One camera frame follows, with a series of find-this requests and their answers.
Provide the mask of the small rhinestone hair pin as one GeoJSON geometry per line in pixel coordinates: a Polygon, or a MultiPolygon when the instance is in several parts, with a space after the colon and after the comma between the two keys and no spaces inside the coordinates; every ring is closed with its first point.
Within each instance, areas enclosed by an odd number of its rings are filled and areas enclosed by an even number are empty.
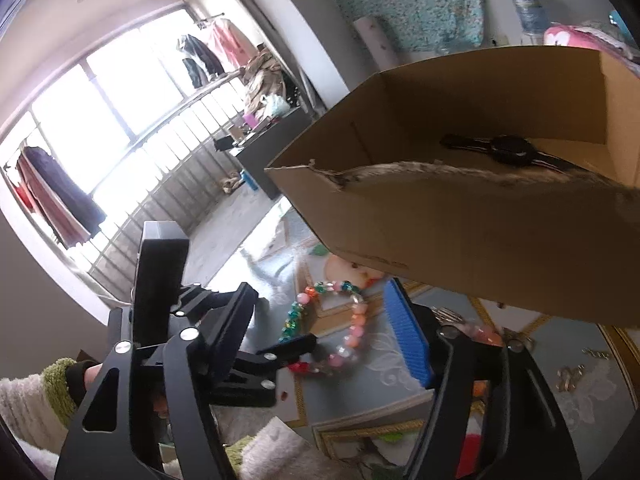
{"type": "Polygon", "coordinates": [[[582,353],[585,356],[591,356],[593,359],[600,359],[600,360],[612,359],[612,354],[606,350],[594,350],[590,348],[583,348],[582,353]]]}

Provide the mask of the silver rhinestone clip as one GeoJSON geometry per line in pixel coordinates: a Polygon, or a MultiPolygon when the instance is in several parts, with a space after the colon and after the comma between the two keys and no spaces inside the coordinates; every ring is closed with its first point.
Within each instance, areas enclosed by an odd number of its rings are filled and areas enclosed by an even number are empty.
{"type": "Polygon", "coordinates": [[[466,323],[463,316],[446,308],[431,308],[431,311],[442,325],[464,325],[466,323]]]}

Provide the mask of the fruit pattern tablecloth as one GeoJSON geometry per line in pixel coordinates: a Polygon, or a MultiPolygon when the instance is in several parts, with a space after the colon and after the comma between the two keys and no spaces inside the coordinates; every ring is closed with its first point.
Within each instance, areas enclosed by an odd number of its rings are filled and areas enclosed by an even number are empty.
{"type": "Polygon", "coordinates": [[[296,348],[256,474],[319,479],[634,479],[639,398],[603,328],[492,310],[332,254],[285,200],[213,226],[262,304],[247,348],[296,348]]]}

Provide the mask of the dark cabinet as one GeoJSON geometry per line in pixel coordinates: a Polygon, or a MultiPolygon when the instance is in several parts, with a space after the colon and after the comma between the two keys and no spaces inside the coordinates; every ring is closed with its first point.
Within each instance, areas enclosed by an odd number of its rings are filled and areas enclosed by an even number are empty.
{"type": "Polygon", "coordinates": [[[263,132],[253,134],[235,155],[243,170],[270,200],[276,200],[281,192],[266,174],[266,168],[311,123],[310,116],[301,107],[294,108],[263,132]]]}

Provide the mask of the brown cardboard box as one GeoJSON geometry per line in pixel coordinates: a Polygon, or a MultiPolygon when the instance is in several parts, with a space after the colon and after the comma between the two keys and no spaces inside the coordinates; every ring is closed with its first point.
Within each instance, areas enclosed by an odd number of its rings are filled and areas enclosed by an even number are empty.
{"type": "Polygon", "coordinates": [[[268,167],[331,252],[521,309],[639,323],[639,79],[612,55],[507,47],[360,84],[268,167]],[[519,136],[582,171],[514,168],[446,134],[519,136]]]}

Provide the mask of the black watch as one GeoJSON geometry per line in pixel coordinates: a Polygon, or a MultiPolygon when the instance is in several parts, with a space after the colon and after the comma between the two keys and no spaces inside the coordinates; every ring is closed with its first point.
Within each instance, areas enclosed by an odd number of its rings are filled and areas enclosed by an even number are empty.
{"type": "Polygon", "coordinates": [[[448,150],[485,154],[498,164],[514,168],[540,167],[556,172],[582,171],[582,167],[572,162],[538,151],[533,144],[519,136],[477,139],[446,134],[440,139],[440,145],[448,150]]]}

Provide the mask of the pink rolled mat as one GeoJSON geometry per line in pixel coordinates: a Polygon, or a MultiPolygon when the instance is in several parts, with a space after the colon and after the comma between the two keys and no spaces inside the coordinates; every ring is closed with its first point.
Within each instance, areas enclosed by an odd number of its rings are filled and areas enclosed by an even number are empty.
{"type": "Polygon", "coordinates": [[[399,65],[399,58],[375,16],[363,16],[352,24],[380,72],[399,65]]]}

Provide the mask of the pink floral blanket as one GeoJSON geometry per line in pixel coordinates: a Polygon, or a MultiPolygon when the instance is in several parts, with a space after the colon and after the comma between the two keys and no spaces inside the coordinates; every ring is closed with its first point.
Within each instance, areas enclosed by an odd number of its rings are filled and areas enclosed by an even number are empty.
{"type": "Polygon", "coordinates": [[[589,26],[553,24],[544,32],[544,45],[598,50],[626,58],[630,62],[639,61],[637,48],[601,29],[589,26]]]}

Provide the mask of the blue water jug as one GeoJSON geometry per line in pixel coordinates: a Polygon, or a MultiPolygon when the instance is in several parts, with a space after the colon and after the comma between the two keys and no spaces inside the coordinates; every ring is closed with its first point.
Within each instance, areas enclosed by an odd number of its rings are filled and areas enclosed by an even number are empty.
{"type": "Polygon", "coordinates": [[[543,44],[550,21],[540,0],[512,0],[522,26],[522,37],[531,44],[543,44]]]}

